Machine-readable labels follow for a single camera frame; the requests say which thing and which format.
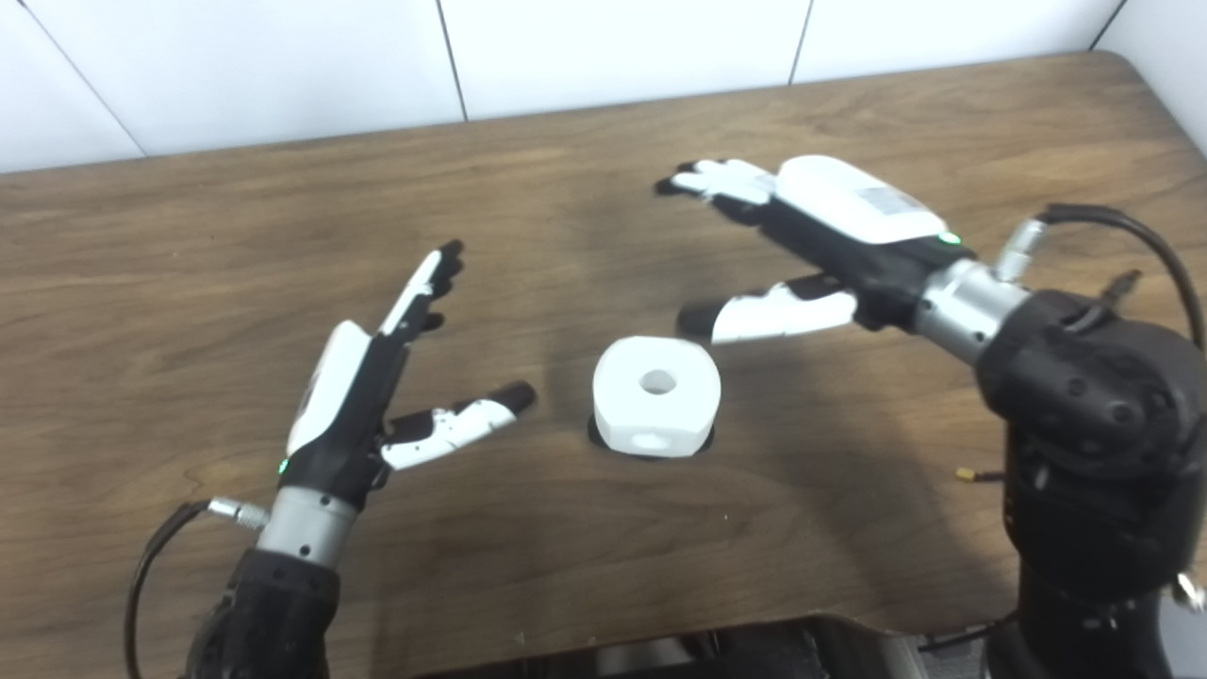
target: hole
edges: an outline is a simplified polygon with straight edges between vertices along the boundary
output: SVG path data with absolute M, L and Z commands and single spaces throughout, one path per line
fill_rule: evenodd
M 641 376 L 639 385 L 641 385 L 641 388 L 646 392 L 659 397 L 672 392 L 677 384 L 675 382 L 675 379 L 671 377 L 671 374 L 665 370 L 652 370 Z

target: wooden table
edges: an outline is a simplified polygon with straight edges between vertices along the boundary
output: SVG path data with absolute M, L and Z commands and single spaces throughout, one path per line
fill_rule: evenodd
M 716 445 L 594 449 L 590 376 L 680 304 L 807 267 L 651 185 L 682 160 L 829 153 L 991 256 L 1048 200 L 1154 224 L 1207 285 L 1207 163 L 1109 54 L 1022 60 L 0 176 L 0 657 L 13 678 L 119 674 L 145 540 L 177 504 L 269 503 L 331 327 L 375 324 L 428 248 L 465 239 L 449 316 L 395 411 L 513 379 L 521 425 L 396 475 L 343 563 L 338 678 L 392 678 L 830 611 L 923 631 L 1011 607 L 1001 427 L 967 368 L 896 330 L 712 353 Z M 1183 326 L 1123 234 L 1056 229 L 1036 285 L 1145 276 L 1127 310 Z M 145 596 L 147 677 L 174 677 L 251 537 L 186 529 Z

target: white wall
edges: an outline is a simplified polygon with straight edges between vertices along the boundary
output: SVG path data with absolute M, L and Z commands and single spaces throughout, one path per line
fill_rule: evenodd
M 1097 48 L 1126 57 L 1207 153 L 1207 1 L 1127 0 Z
M 443 0 L 470 118 L 785 84 L 809 0 Z
M 0 171 L 1083 51 L 1118 1 L 0 0 Z
M 1118 5 L 1119 0 L 814 0 L 792 81 L 1085 51 Z
M 34 17 L 0 1 L 0 172 L 141 156 Z
M 25 4 L 152 154 L 462 119 L 433 0 Z

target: cable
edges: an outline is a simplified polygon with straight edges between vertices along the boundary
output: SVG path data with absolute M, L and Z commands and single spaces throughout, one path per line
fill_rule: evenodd
M 1018 617 L 1016 613 L 1008 614 L 1004 617 L 1002 617 L 1001 620 L 997 620 L 995 622 L 990 622 L 989 625 L 986 625 L 985 627 L 981 627 L 980 630 L 974 630 L 972 632 L 966 632 L 963 634 L 957 634 L 955 637 L 951 637 L 950 639 L 943 639 L 941 642 L 931 642 L 929 644 L 922 644 L 921 646 L 917 648 L 917 651 L 925 654 L 925 652 L 932 652 L 932 651 L 938 651 L 938 650 L 947 649 L 947 648 L 951 648 L 951 646 L 958 646 L 960 644 L 967 644 L 968 642 L 973 642 L 973 640 L 980 639 L 981 637 L 989 636 L 990 632 L 997 630 L 998 627 L 1001 627 L 1001 626 L 1003 626 L 1003 625 L 1005 625 L 1008 622 L 1013 622 L 1015 617 Z
M 1166 270 L 1170 271 L 1170 277 L 1173 279 L 1173 285 L 1178 289 L 1178 297 L 1182 299 L 1182 305 L 1186 311 L 1186 321 L 1190 326 L 1190 341 L 1200 351 L 1205 349 L 1203 310 L 1199 303 L 1199 294 L 1195 292 L 1194 281 L 1190 280 L 1186 267 L 1183 265 L 1182 259 L 1178 258 L 1173 247 L 1155 230 L 1120 210 L 1103 205 L 1053 203 L 1048 205 L 1046 211 L 1037 215 L 1036 218 L 1049 224 L 1062 222 L 1098 223 L 1126 230 L 1139 238 L 1161 259 Z
M 134 580 L 130 583 L 130 592 L 126 598 L 126 621 L 122 628 L 122 645 L 126 651 L 126 674 L 129 679 L 142 679 L 139 672 L 138 657 L 138 631 L 139 631 L 139 599 L 142 597 L 142 585 L 146 583 L 147 573 L 151 570 L 151 562 L 159 556 L 168 542 L 180 532 L 189 521 L 209 508 L 210 502 L 189 503 L 180 505 L 167 521 L 163 522 L 151 539 L 147 540 L 146 549 L 142 550 L 142 558 L 134 568 Z

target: robotic hand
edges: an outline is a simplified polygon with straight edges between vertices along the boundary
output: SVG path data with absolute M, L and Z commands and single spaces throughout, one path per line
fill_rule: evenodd
M 1007 423 L 1004 520 L 1022 562 L 1018 613 L 990 639 L 991 674 L 1168 679 L 1160 595 L 1172 586 L 1202 608 L 1184 572 L 1207 497 L 1202 312 L 1168 245 L 1116 210 L 1057 204 L 989 267 L 921 203 L 834 158 L 793 158 L 777 174 L 742 160 L 681 170 L 661 192 L 701 195 L 821 269 L 763 295 L 688 304 L 682 330 L 731 343 L 855 320 L 926 336 L 974 369 Z M 1153 248 L 1194 343 L 1116 315 L 1138 271 L 1097 299 L 1020 286 L 1044 230 L 1069 221 Z
M 281 466 L 272 513 L 216 498 L 185 505 L 151 539 L 127 607 L 126 657 L 132 679 L 139 592 L 151 560 L 203 511 L 262 529 L 218 605 L 194 637 L 188 679 L 303 679 L 327 675 L 323 634 L 339 603 L 336 566 L 371 491 L 392 470 L 451 453 L 515 422 L 536 400 L 517 382 L 449 409 L 383 425 L 420 332 L 442 324 L 428 312 L 461 269 L 461 242 L 432 251 L 415 270 L 375 334 L 345 320 L 336 326 L 302 398 Z

